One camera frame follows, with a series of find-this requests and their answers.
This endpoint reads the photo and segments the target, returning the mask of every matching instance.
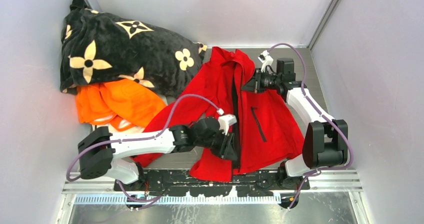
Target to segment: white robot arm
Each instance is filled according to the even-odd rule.
[[[218,119],[207,117],[190,126],[172,126],[159,136],[158,133],[162,131],[109,133],[107,127],[100,127],[78,144],[78,151],[81,153],[104,140],[111,143],[106,147],[94,148],[79,159],[81,178],[110,177],[131,184],[139,179],[141,166],[122,158],[148,153],[189,152],[196,146],[210,148],[214,155],[222,159],[235,160],[234,134],[229,133],[229,129],[236,122],[236,116],[232,114],[221,115]]]
[[[271,66],[274,61],[268,51],[263,51],[258,59],[262,62],[262,67],[256,69],[252,79],[242,90],[254,93],[276,90],[307,125],[302,154],[283,163],[285,175],[301,177],[311,169],[345,164],[348,160],[348,147],[323,116],[331,120],[347,137],[346,122],[335,120],[312,98],[306,86],[302,89],[301,81],[296,81],[293,59],[279,58],[276,72],[269,68],[272,73],[267,72],[267,66]]]

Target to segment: mesh grate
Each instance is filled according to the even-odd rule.
[[[75,205],[117,205],[117,204],[134,204],[127,202],[127,197],[123,194],[78,194],[75,198]],[[274,196],[163,196],[155,204],[157,205],[217,205],[217,204],[277,204],[281,203],[279,194]]]

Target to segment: black blanket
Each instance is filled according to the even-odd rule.
[[[64,19],[60,90],[127,78],[157,94],[178,97],[206,51],[173,31],[86,8],[73,0]]]

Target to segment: white wall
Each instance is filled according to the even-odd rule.
[[[89,0],[103,12],[220,47],[307,46],[331,0]]]
[[[61,30],[72,0],[0,0],[0,223],[49,224],[67,165],[88,134],[59,91]]]
[[[377,224],[423,223],[424,0],[341,0],[312,55]]]

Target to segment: red jacket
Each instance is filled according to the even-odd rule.
[[[201,180],[229,182],[232,175],[253,172],[302,153],[303,135],[282,97],[274,90],[260,94],[241,91],[241,86],[252,78],[254,71],[254,62],[242,51],[236,50],[234,53],[214,47],[210,61],[202,65],[182,93],[204,96],[226,114],[235,114],[235,109],[238,110],[235,115],[238,116],[239,130],[233,126],[231,131],[241,146],[240,167],[233,168],[230,160],[220,159],[205,148],[201,159],[191,168],[191,176]],[[172,107],[173,104],[163,109],[144,131],[161,130]],[[216,118],[219,116],[206,101],[195,97],[185,98],[175,109],[170,126],[188,125],[197,121],[203,113]],[[134,160],[146,167],[160,155],[143,154]]]

